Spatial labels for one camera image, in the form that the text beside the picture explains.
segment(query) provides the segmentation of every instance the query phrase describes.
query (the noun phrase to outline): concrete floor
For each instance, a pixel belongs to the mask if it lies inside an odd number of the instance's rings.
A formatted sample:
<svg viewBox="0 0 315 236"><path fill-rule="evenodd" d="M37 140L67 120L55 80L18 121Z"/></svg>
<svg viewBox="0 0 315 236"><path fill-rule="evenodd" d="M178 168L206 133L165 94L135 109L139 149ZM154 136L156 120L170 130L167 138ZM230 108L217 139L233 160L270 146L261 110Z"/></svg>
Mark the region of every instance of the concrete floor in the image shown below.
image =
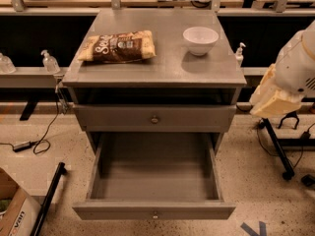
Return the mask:
<svg viewBox="0 0 315 236"><path fill-rule="evenodd" d="M38 140L55 115L53 104L41 103L29 121L21 122L23 108L18 103L0 104L0 143ZM280 130L275 129L277 135L299 137L315 122L315 116L307 111L301 111L299 117L296 131L292 130L293 121L287 119ZM315 175L315 153L305 151L295 176L285 181L280 159L269 156L258 142L259 134L262 143L275 152L266 130L257 134L258 121L259 118L238 113L217 154L224 200L236 203L228 220L81 220L72 203L85 199L95 155L71 110L60 114L51 126L48 152L34 155L28 149L14 153L10 147L0 146L0 167L29 194L44 196L58 163L65 162L68 174L61 178L40 235L313 236L315 187L305 187L300 179L305 174ZM280 119L270 121L276 127ZM315 127L310 131L315 134ZM294 163L300 151L289 152L288 156Z"/></svg>

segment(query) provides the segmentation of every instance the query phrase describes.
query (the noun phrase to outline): bottle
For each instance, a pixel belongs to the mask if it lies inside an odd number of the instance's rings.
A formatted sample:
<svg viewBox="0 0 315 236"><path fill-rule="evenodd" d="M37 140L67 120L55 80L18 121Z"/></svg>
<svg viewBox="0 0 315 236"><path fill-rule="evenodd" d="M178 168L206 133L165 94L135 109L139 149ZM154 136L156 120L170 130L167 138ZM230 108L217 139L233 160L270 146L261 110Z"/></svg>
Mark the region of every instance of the bottle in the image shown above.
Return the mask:
<svg viewBox="0 0 315 236"><path fill-rule="evenodd" d="M235 53L236 60L237 60L240 67L241 67L243 59L244 59L243 47L246 47L246 45L244 43L240 42L239 47L237 48L236 53Z"/></svg>
<svg viewBox="0 0 315 236"><path fill-rule="evenodd" d="M47 50L41 51L41 55L44 56L42 63L48 73L55 74L60 71L57 60L53 56L50 56Z"/></svg>
<svg viewBox="0 0 315 236"><path fill-rule="evenodd" d="M11 59L7 56L4 56L1 52L0 52L0 70L4 74L11 74L17 70L16 67L13 65Z"/></svg>

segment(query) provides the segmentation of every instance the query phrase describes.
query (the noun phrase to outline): closed drawer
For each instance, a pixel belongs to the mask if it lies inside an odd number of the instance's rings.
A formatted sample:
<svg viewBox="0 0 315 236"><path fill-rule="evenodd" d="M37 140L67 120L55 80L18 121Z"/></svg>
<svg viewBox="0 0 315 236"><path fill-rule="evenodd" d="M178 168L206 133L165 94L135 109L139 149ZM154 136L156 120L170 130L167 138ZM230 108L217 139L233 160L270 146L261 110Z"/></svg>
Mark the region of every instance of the closed drawer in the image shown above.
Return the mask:
<svg viewBox="0 0 315 236"><path fill-rule="evenodd" d="M75 105L85 131L226 132L235 106Z"/></svg>
<svg viewBox="0 0 315 236"><path fill-rule="evenodd" d="M103 133L81 219L228 219L208 134Z"/></svg>

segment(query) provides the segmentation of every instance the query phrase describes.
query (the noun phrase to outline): gray cabinet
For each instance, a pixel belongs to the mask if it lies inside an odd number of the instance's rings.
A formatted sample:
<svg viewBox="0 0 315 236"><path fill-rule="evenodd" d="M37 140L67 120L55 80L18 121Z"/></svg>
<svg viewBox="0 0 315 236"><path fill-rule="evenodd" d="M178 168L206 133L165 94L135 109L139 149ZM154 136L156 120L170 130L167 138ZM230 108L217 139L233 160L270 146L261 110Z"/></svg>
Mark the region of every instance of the gray cabinet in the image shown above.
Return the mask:
<svg viewBox="0 0 315 236"><path fill-rule="evenodd" d="M220 34L203 57L183 44L192 26ZM87 198L73 208L81 219L228 219L235 205L223 200L215 153L245 79L217 16L101 10L86 37L134 30L152 31L157 57L105 65L77 53L63 79L95 152Z"/></svg>

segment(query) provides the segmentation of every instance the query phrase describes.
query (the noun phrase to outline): cardboard box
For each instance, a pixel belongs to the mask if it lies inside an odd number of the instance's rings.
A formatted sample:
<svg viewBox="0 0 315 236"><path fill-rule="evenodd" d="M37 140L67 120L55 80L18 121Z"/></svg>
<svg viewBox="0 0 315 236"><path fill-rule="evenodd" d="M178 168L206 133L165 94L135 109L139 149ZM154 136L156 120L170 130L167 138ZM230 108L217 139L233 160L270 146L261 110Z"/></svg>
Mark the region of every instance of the cardboard box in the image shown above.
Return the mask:
<svg viewBox="0 0 315 236"><path fill-rule="evenodd" d="M30 236L40 204L0 168L0 200L12 199L0 220L0 236Z"/></svg>

